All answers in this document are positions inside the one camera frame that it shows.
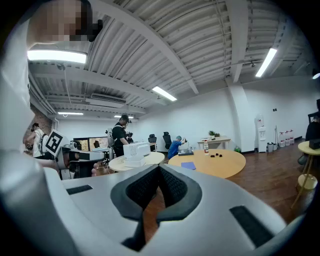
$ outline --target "ceiling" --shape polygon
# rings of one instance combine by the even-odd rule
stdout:
[[[159,86],[179,100],[208,84],[256,73],[269,49],[278,49],[264,77],[290,69],[296,75],[313,61],[303,33],[271,1],[248,0],[90,0],[103,29],[88,41],[38,44],[32,49],[63,49],[88,54],[85,65],[29,62],[31,94],[50,117],[57,111],[113,118],[139,118],[155,106],[168,105],[153,93]],[[92,93],[126,100],[122,108],[90,105]]]

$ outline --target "blue paper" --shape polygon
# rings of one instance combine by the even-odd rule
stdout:
[[[195,166],[194,162],[182,162],[181,163],[181,167],[188,168],[190,170],[195,170],[196,169],[196,166]]]

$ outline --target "person in blue shirt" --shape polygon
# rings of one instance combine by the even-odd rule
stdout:
[[[186,143],[186,138],[183,138],[182,141],[181,139],[182,139],[181,136],[177,136],[176,139],[172,141],[168,151],[168,159],[171,159],[174,156],[176,156],[178,154],[178,147]]]

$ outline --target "trash can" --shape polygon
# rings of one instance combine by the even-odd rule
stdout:
[[[272,142],[268,142],[267,144],[268,152],[272,152],[274,150],[274,144]]]

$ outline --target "round wooden table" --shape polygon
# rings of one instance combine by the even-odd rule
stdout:
[[[308,160],[306,161],[306,164],[304,166],[302,174],[298,178],[298,183],[301,184],[301,182],[303,181],[303,184],[302,184],[300,191],[299,191],[298,195],[296,196],[293,204],[291,205],[291,209],[295,206],[296,202],[298,201],[299,197],[301,196],[307,181],[309,183],[308,186],[310,188],[316,187],[316,185],[318,183],[316,177],[310,175],[309,173],[310,173],[313,161],[314,161],[314,156],[320,156],[320,148],[314,150],[309,147],[309,141],[304,141],[298,145],[298,149],[301,152],[308,154]]]
[[[157,164],[160,164],[165,159],[165,155],[160,152],[150,152],[150,154],[146,155],[144,158],[145,158],[146,165],[154,165],[154,164],[157,165]],[[110,169],[115,172],[123,172],[123,171],[133,169],[134,167],[125,167],[125,163],[124,163],[125,159],[126,158],[124,156],[120,156],[115,159],[112,159],[109,162]]]
[[[245,157],[235,151],[226,149],[209,149],[209,155],[204,150],[195,150],[194,155],[174,156],[168,162],[173,166],[181,166],[181,163],[193,162],[195,170],[200,173],[228,178],[240,172],[246,165]]]

